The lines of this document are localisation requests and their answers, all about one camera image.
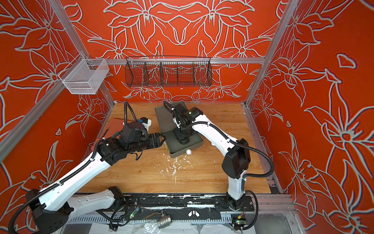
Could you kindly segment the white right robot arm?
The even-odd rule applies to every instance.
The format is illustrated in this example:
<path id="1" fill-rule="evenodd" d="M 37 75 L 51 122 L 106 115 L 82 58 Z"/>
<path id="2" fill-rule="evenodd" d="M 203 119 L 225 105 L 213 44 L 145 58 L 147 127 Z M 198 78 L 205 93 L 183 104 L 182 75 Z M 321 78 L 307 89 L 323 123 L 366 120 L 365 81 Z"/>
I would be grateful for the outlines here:
<path id="1" fill-rule="evenodd" d="M 182 104 L 172 105 L 163 102 L 165 109 L 172 114 L 175 124 L 173 134 L 180 145 L 186 145 L 190 138 L 200 133 L 210 141 L 224 156 L 222 169 L 228 176 L 227 204 L 234 211 L 240 210 L 245 199 L 244 184 L 247 177 L 266 178 L 274 173 L 274 163 L 270 157 L 248 145 L 245 139 L 238 140 L 214 125 L 197 107 L 188 110 Z M 250 152 L 261 155 L 270 166 L 263 174 L 247 173 L 250 163 Z"/>

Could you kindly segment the metal cylinder fitting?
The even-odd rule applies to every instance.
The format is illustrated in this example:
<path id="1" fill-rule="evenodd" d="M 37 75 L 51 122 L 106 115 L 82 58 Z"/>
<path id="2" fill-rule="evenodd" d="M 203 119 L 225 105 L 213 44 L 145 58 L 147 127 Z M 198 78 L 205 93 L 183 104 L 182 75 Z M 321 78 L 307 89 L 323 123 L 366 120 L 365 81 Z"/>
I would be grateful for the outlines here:
<path id="1" fill-rule="evenodd" d="M 171 217 L 170 217 L 170 215 L 167 214 L 167 215 L 162 216 L 158 220 L 157 227 L 159 229 L 163 229 L 163 228 L 166 228 L 166 227 L 170 226 L 171 223 L 172 223 Z"/>

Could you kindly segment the white mesh wall basket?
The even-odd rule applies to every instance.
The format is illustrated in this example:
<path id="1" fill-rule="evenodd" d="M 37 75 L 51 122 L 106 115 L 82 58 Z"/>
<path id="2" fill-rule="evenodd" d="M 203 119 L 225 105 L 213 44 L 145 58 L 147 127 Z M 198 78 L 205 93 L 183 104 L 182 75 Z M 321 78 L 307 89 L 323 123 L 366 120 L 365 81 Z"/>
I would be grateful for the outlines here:
<path id="1" fill-rule="evenodd" d="M 79 53 L 57 77 L 73 95 L 95 95 L 99 91 L 105 92 L 104 81 L 109 71 L 105 59 L 90 59 Z"/>

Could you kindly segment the aluminium frame rail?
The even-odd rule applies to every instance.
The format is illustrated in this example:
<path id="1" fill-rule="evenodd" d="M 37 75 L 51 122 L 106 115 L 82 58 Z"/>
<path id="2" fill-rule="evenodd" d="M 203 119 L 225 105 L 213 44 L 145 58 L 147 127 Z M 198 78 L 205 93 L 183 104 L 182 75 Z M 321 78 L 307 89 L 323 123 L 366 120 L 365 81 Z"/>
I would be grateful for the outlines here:
<path id="1" fill-rule="evenodd" d="M 265 58 L 92 58 L 86 59 L 89 65 L 100 65 L 102 60 L 105 60 L 108 65 L 126 65 L 127 62 L 200 62 L 208 61 L 212 65 L 220 64 L 264 64 Z"/>

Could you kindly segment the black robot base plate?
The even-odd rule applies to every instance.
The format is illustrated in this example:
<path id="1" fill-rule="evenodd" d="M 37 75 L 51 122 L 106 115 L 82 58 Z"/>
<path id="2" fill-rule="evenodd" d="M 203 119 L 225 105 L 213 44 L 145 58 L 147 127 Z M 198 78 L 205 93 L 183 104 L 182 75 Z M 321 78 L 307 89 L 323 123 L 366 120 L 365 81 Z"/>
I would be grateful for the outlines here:
<path id="1" fill-rule="evenodd" d="M 250 196 L 234 208 L 225 194 L 125 194 L 124 203 L 130 215 L 140 210 L 132 222 L 151 222 L 169 216 L 172 222 L 193 224 L 226 224 L 236 220 L 247 221 L 255 213 L 255 203 Z"/>

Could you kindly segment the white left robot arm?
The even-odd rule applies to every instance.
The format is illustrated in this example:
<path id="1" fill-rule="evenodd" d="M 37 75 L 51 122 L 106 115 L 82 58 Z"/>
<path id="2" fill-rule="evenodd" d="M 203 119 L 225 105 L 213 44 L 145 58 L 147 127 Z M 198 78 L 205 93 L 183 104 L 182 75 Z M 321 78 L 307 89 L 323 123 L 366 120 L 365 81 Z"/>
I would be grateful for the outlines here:
<path id="1" fill-rule="evenodd" d="M 161 133 L 149 133 L 149 123 L 133 121 L 124 124 L 122 131 L 96 142 L 92 153 L 78 166 L 56 182 L 41 190 L 33 189 L 26 194 L 26 202 L 18 208 L 8 224 L 10 234 L 17 233 L 16 220 L 26 209 L 39 234 L 51 234 L 62 228 L 70 219 L 96 210 L 108 209 L 121 199 L 121 191 L 111 187 L 86 199 L 73 195 L 101 172 L 107 170 L 129 154 L 140 159 L 143 151 L 159 148 L 166 137 Z"/>

